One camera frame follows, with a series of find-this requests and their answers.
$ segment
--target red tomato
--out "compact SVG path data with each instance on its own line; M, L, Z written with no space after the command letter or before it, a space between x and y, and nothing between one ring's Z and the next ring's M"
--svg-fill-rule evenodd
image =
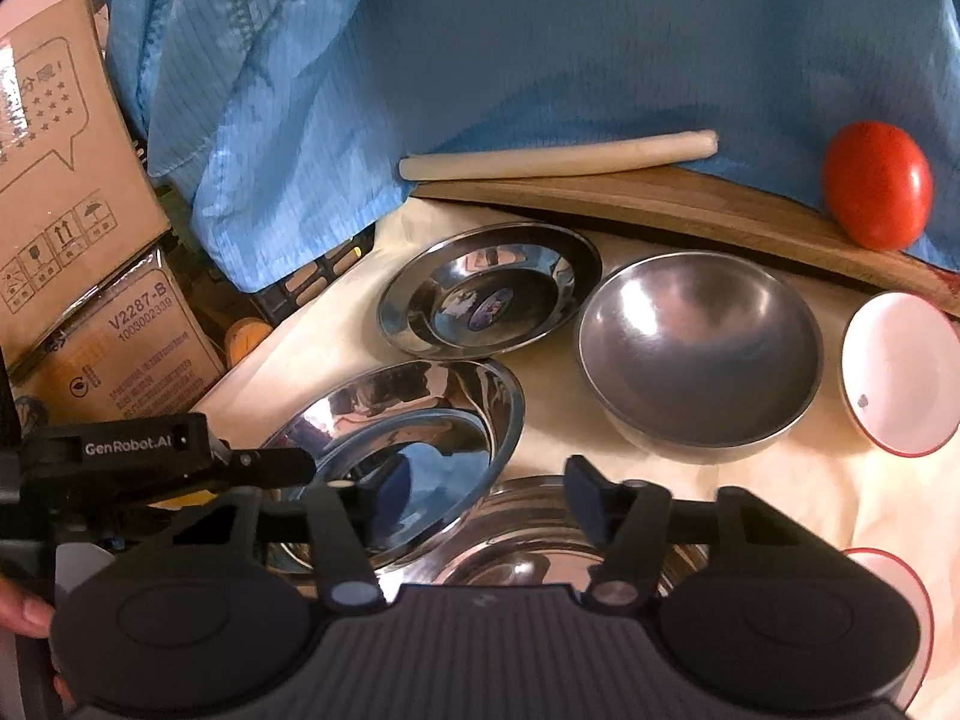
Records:
M827 208L861 247L906 248L930 217L933 176L923 151L899 127L857 122L830 141L824 158Z

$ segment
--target screw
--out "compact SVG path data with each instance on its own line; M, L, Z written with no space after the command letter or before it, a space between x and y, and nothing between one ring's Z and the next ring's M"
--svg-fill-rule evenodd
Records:
M625 607L637 600L640 595L637 588L627 581L602 581L590 591L597 601L606 607Z

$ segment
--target metal bowl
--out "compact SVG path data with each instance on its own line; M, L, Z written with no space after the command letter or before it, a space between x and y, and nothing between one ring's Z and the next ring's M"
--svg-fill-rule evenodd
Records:
M563 476L529 476L494 487L462 528L401 570L381 578L400 584L571 584L581 592L603 557L587 541L563 495ZM673 546L664 558L659 592L707 564L699 546Z
M735 460L783 436L820 385L820 329L759 266L682 251L613 274L584 306L577 352L614 426L677 460Z
M576 316L602 274L586 238L535 221L458 235L387 285L380 330L409 354L467 360L526 346Z
M339 386L266 446L307 450L317 463L314 484L358 481L387 456L405 457L410 501L395 530L370 547L373 566L381 567L428 549L486 494L520 440L523 414L520 383L497 362L417 360ZM288 488L279 495L301 492ZM279 570L310 565L302 544L282 545L274 557Z

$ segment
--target white cloth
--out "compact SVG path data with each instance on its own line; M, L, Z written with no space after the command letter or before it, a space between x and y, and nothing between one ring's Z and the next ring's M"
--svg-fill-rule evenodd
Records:
M313 303L277 328L196 407L234 446L258 446L312 400L373 367L405 356L376 327L376 303L390 277L415 254L450 235L510 215L476 206L408 200L378 224L376 247ZM605 272L665 247L589 234ZM866 295L799 276L797 287L824 337L824 381L797 427L764 452L723 466L686 466L644 456L606 420L582 380L571 328L502 355L520 380L526 424L505 477L559 473L571 454L586 455L608 477L648 479L678 498L714 497L742 485L834 546L871 546L917 571L934 605L934 655L910 713L918 720L960 717L960 440L935 455L905 460L862 437L840 396L838 358L844 327Z

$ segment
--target red rim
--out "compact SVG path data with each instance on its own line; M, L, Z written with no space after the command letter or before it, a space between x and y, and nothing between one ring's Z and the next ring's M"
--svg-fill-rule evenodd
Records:
M913 695L910 696L910 700L904 706L904 711L906 712L907 707L910 704L913 704L913 700L917 698L917 694L920 693L920 688L923 687L923 680L926 679L926 674L930 670L930 664L933 663L933 642L937 638L937 622L936 617L933 615L933 601L930 600L930 594L926 591L926 585L923 583L923 580L920 579L920 575L913 570L913 566L910 563L906 562L902 557L894 555L892 552L887 552L883 549L877 549L875 547L851 547L850 549L845 549L843 554L847 557L851 555L876 555L877 557L886 557L893 562L896 562L897 565L901 566L906 570L910 577L917 583L917 586L920 588L920 591L923 592L923 600L926 602L926 608L930 612L930 644L926 648L926 664L923 666L923 674L920 674L920 681L917 683L917 689L913 691Z
M939 308L937 308L933 303L931 303L929 300L924 298L923 295L917 295L916 293L898 292L897 290L888 290L888 292L883 292L883 293L880 293L879 295L874 295L866 303L860 306L860 308L858 308L856 311L853 312L853 316L850 317L850 321L847 322L847 326L843 329L843 338L840 338L840 365L839 365L840 394L843 395L843 401L844 401L844 404L847 406L847 413L850 415L850 418L856 423L856 426L860 429L860 432L867 437L867 440L872 445L878 446L884 452L888 452L889 454L899 458L907 458L909 460L915 460L916 458L925 458L932 455L934 452L939 452L941 449L947 446L949 442L953 440L953 437L957 435L957 431L960 430L960 420L957 421L957 425L953 428L950 435L947 436L942 442L940 442L939 445L933 447L933 449L928 449L925 452L918 452L916 454L911 454L909 452L901 452L898 449L894 449L891 446L885 445L885 443L883 443L878 437L874 436L873 433L867 430L864 424L860 421L860 418L858 418L858 416L856 415L856 412L853 410L853 406L851 405L851 402L850 402L850 396L847 393L847 377L844 376L843 374L843 357L844 357L844 350L847 348L847 336L848 336L848 333L850 333L850 326L851 324L853 324L853 319L856 319L858 314L860 314L861 311L863 311L867 306L869 306L875 300L879 298L884 298L885 295L906 295L908 298L917 298L918 300L922 300L930 308L932 308L935 312L937 312L937 314L940 315L941 319L943 319L943 321L947 324L947 327L949 327L950 331L954 334L954 336L957 335L956 328L953 327L953 322L950 321L949 317L946 314L944 314L944 312L942 312Z

